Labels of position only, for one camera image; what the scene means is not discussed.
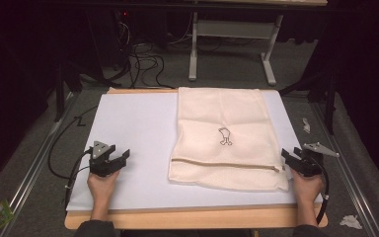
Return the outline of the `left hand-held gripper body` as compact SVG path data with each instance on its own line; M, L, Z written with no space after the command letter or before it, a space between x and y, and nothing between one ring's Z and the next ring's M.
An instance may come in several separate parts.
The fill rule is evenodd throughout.
M110 145L95 141L89 159L90 172L100 177L106 177L126 166L125 162L116 162L107 154Z

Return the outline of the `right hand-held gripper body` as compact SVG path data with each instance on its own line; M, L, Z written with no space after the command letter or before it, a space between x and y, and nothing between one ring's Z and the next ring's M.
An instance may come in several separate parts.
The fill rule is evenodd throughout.
M320 142L305 143L300 148L303 150L304 158L298 160L295 170L304 177L320 175L324 171L324 157L331 156L339 158L340 154L329 149Z

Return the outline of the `cream zippered laundry bag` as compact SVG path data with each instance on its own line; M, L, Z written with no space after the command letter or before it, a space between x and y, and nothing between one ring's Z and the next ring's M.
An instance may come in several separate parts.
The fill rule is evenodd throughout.
M213 189L289 189L277 136L258 89L181 88L169 180Z

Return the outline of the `person's left hand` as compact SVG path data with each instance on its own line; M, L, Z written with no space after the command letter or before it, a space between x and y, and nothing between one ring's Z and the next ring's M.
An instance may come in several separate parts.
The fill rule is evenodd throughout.
M118 175L119 171L106 177L100 177L93 173L89 174L87 184L93 197L94 205L108 204L111 201Z

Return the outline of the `person's right hand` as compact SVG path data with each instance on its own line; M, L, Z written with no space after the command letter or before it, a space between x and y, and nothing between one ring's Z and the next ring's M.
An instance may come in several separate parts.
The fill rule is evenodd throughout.
M294 180L294 193L298 204L314 204L318 194L324 187L320 175L304 177L296 171L292 171Z

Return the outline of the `white table mat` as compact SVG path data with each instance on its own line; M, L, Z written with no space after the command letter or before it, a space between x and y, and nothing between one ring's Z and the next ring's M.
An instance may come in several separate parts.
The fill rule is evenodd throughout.
M169 160L177 140L175 92L104 94L86 145L114 145L113 158L130 151L116 181L111 210L225 208L295 203L287 192L237 192L173 183Z

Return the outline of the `black stand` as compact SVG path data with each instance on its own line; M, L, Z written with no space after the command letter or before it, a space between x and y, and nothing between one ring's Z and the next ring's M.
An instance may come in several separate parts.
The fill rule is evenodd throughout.
M56 116L55 121L60 121L65 111L64 86L71 92L81 92L80 73L78 67L71 61L59 63L56 67L55 95L56 95Z
M286 88L278 91L280 96L288 95L291 92L309 89L307 99L311 103L319 103L325 101L324 112L324 125L330 135L334 134L333 118L335 108L335 94L336 94L336 75L326 75L324 73L317 73L315 75L305 77L298 82L295 82Z

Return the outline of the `crumpled white tissue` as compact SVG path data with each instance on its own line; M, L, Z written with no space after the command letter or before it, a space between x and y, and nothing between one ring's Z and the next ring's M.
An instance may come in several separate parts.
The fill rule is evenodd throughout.
M340 222L341 226L347 226L354 229L362 229L362 225L359 223L356 215L346 215Z

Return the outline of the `metal floor rail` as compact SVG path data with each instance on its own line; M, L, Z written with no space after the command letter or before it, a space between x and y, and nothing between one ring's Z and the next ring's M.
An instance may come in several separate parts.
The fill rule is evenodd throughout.
M324 121L324 113L317 103L311 103L310 107L316 116L320 127L325 136L329 140L329 145L332 149L339 153L336 159L338 169L341 171L341 177L348 191L351 201L357 210L360 222L363 225L368 237L379 237L379 224L377 223L373 211L371 210L367 198L364 196L361 188L358 186L356 179L353 177L351 170L343 156L342 150L336 138L330 134Z
M30 169L18 187L15 195L11 199L10 207L13 211L14 217L2 229L0 229L0 237L8 237L10 231L12 230L44 166L46 156L50 150L50 146L55 142L55 137L76 100L77 95L75 95L73 92L69 92L66 98L63 100L65 110L61 113L58 121L55 121L52 124L48 135L45 137L45 140L41 144L39 151L35 156L32 165L30 166Z

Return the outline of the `white desk frame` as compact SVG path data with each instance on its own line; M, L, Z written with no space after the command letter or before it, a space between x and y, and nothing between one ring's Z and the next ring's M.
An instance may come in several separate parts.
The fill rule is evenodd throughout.
M202 3L214 4L247 4L253 7L326 7L327 0L191 0L196 6ZM270 64L270 56L275 45L284 14L277 13L273 20L267 22L253 22L245 20L201 20L198 12L191 13L192 35L191 51L189 57L189 80L197 78L197 40L199 37L217 37L248 40L266 40L267 49L260 53L265 79L270 86L276 84L276 80Z

